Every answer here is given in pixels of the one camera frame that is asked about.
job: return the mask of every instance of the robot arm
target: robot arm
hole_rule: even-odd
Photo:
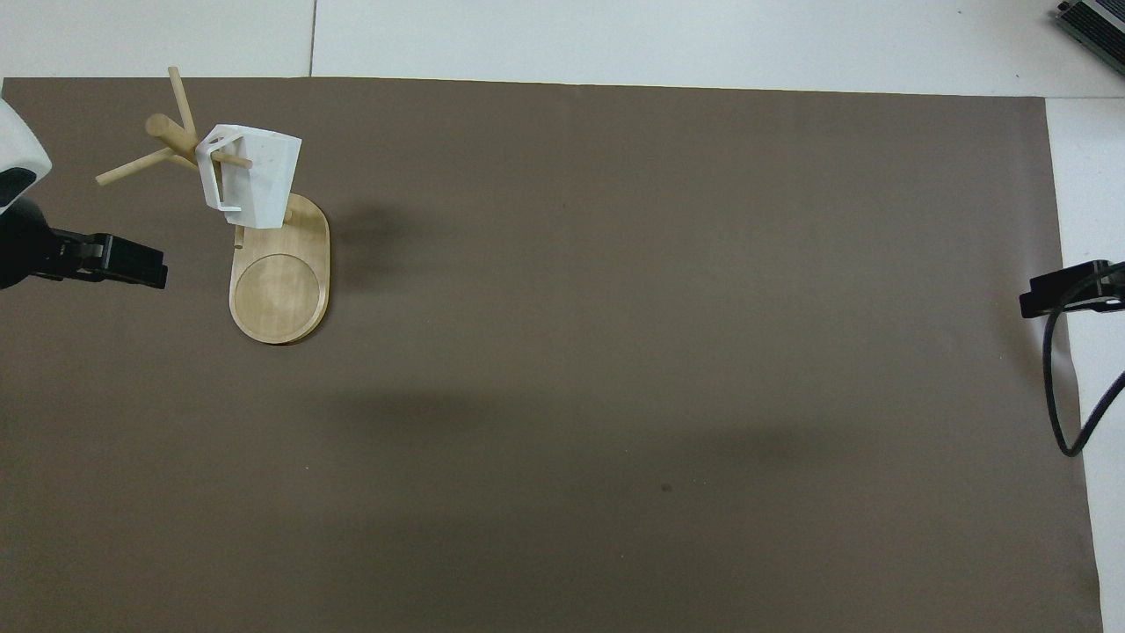
[[[168,278],[163,252],[108,233],[86,235],[47,225],[24,193],[50,171],[43,145],[0,100],[0,288],[29,274],[163,288]]]

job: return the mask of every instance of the black vent grille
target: black vent grille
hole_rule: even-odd
[[[1120,0],[1105,1],[1122,3]],[[1117,30],[1097,11],[1079,2],[1059,16],[1059,19],[1080,36],[1080,39],[1086,39],[1084,43],[1097,46],[1118,64],[1125,64],[1125,34]]]
[[[1117,19],[1125,21],[1125,0],[1098,0]]]

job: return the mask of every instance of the wooden tray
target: wooden tray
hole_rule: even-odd
[[[328,221],[290,193],[280,228],[235,227],[231,316],[254,341],[285,345],[307,336],[328,307]]]

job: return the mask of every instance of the black cable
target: black cable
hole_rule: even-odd
[[[1054,399],[1054,376],[1051,371],[1051,340],[1054,336],[1055,323],[1059,320],[1059,315],[1063,313],[1066,305],[1074,300],[1074,297],[1079,292],[1091,286],[1098,279],[1102,277],[1108,277],[1115,272],[1125,270],[1125,261],[1120,263],[1114,263],[1107,266],[1105,270],[1094,272],[1086,278],[1079,280],[1077,283],[1070,287],[1065,292],[1063,292],[1062,298],[1059,299],[1059,304],[1054,306],[1051,314],[1047,315],[1047,325],[1043,331],[1043,388],[1046,391],[1047,397],[1047,415],[1051,416],[1051,431],[1054,432],[1055,443],[1059,445],[1059,450],[1062,451],[1063,455],[1068,458],[1073,458],[1082,452],[1082,447],[1090,440],[1090,435],[1094,433],[1095,427],[1101,422],[1101,417],[1106,415],[1106,410],[1113,405],[1114,399],[1117,395],[1125,390],[1125,372],[1122,372],[1114,385],[1109,386],[1106,394],[1101,395],[1101,399],[1098,400],[1098,405],[1090,412],[1090,418],[1086,421],[1082,425],[1081,431],[1078,433],[1078,440],[1074,441],[1072,446],[1066,446],[1066,438],[1062,435],[1062,426],[1059,424],[1059,408],[1055,405]]]

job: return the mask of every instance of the white floor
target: white floor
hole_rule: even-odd
[[[1053,4],[37,0],[3,8],[0,78],[160,76],[174,63],[187,76],[1048,97],[1063,259],[1125,260],[1125,78],[1051,24]],[[1071,319],[1083,416],[1125,370],[1123,333],[1125,316]],[[1050,441],[1043,421],[1028,424]],[[1125,633],[1125,409],[1110,410],[1084,455],[1105,630]]]

